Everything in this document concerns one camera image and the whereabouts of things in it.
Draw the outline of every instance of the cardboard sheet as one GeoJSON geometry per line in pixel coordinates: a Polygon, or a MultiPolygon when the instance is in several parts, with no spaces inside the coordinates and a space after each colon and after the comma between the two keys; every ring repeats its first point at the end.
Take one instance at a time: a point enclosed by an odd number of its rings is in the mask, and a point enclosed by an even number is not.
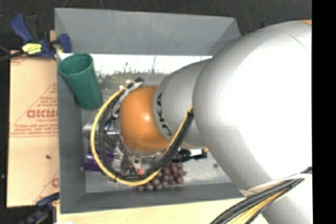
{"type": "Polygon", "coordinates": [[[50,59],[11,60],[7,207],[59,191],[56,70],[50,59]]]}

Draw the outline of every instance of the cable bundle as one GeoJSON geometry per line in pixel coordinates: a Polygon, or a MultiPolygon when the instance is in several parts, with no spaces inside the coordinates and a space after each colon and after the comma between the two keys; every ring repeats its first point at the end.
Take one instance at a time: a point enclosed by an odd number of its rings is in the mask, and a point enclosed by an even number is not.
{"type": "MultiPolygon", "coordinates": [[[[312,167],[302,174],[312,174],[312,167]]],[[[247,224],[251,223],[270,204],[304,181],[304,178],[284,179],[277,185],[248,196],[214,219],[211,224],[247,224]]]]}

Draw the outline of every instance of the grape cluster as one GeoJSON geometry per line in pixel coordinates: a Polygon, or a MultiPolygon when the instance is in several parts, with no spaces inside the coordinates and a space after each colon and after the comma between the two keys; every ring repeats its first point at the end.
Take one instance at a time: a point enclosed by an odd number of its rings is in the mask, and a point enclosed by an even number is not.
{"type": "Polygon", "coordinates": [[[182,187],[185,174],[186,171],[183,170],[182,163],[170,162],[151,181],[138,186],[137,190],[161,190],[162,188],[182,187]]]}

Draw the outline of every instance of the purple grape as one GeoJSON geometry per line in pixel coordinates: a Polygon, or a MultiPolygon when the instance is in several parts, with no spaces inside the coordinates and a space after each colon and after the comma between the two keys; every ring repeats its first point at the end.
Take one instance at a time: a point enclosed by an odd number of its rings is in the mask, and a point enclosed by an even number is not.
{"type": "Polygon", "coordinates": [[[154,189],[154,185],[150,182],[147,183],[146,185],[146,190],[153,190],[154,189]]]}

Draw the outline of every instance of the yellow cable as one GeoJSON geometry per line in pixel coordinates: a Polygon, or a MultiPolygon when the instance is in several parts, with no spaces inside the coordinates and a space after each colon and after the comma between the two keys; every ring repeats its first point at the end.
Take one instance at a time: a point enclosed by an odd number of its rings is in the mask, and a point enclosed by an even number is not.
{"type": "MultiPolygon", "coordinates": [[[[126,84],[124,87],[127,88],[130,84],[131,84],[131,82],[128,83],[128,84],[126,84]]],[[[116,181],[118,181],[118,182],[120,182],[120,183],[122,183],[122,184],[125,184],[125,185],[128,185],[128,186],[139,186],[139,185],[146,184],[147,182],[149,182],[150,180],[152,180],[152,179],[159,173],[159,171],[161,170],[161,168],[158,169],[157,171],[153,172],[152,174],[150,174],[147,178],[142,179],[142,180],[137,181],[137,182],[130,182],[130,181],[127,181],[127,180],[123,180],[123,179],[117,177],[117,175],[115,175],[114,173],[112,173],[111,171],[109,171],[109,170],[103,165],[103,163],[101,162],[101,160],[100,160],[100,158],[99,158],[99,156],[98,156],[98,154],[97,154],[97,151],[96,151],[96,145],[94,144],[94,139],[95,139],[95,136],[96,136],[96,128],[97,128],[97,124],[98,124],[98,122],[99,122],[99,119],[100,119],[102,113],[105,111],[105,109],[107,108],[107,106],[108,106],[108,105],[109,105],[109,104],[110,104],[110,103],[111,103],[111,102],[112,102],[118,95],[121,94],[121,92],[123,91],[123,89],[124,89],[124,88],[122,88],[122,89],[120,89],[119,91],[117,91],[116,93],[114,93],[114,94],[113,94],[113,95],[112,95],[112,96],[111,96],[111,97],[110,97],[110,98],[109,98],[109,99],[108,99],[108,100],[101,106],[101,108],[99,109],[99,111],[98,111],[98,113],[97,113],[97,115],[96,115],[96,117],[95,117],[95,119],[94,119],[94,122],[93,122],[93,124],[92,124],[91,138],[90,138],[90,142],[91,142],[91,143],[90,143],[90,144],[91,144],[91,149],[92,149],[93,156],[94,156],[94,158],[95,158],[95,160],[96,160],[98,166],[104,171],[104,173],[106,173],[108,176],[110,176],[111,178],[113,178],[114,180],[116,180],[116,181]]],[[[191,106],[191,107],[189,108],[188,113],[191,112],[192,108],[193,108],[193,106],[191,106]]],[[[173,137],[173,139],[172,139],[172,141],[171,141],[169,147],[168,147],[168,148],[166,149],[166,151],[165,151],[165,154],[166,154],[167,151],[170,149],[170,147],[174,144],[174,142],[175,142],[175,140],[176,140],[176,138],[177,138],[179,132],[180,132],[181,129],[182,129],[182,126],[183,126],[184,122],[185,122],[186,119],[187,119],[187,116],[188,116],[188,114],[184,117],[183,122],[181,123],[180,127],[179,127],[178,130],[176,131],[176,133],[175,133],[175,135],[174,135],[174,137],[173,137]]]]}
{"type": "Polygon", "coordinates": [[[242,213],[240,216],[235,218],[230,224],[244,224],[247,220],[249,220],[256,212],[258,212],[262,207],[268,205],[273,200],[277,199],[279,196],[281,196],[284,192],[287,190],[284,189],[278,193],[273,194],[272,196],[266,198],[265,200],[261,201],[260,203],[254,205],[250,209],[246,210],[244,213],[242,213]]]}

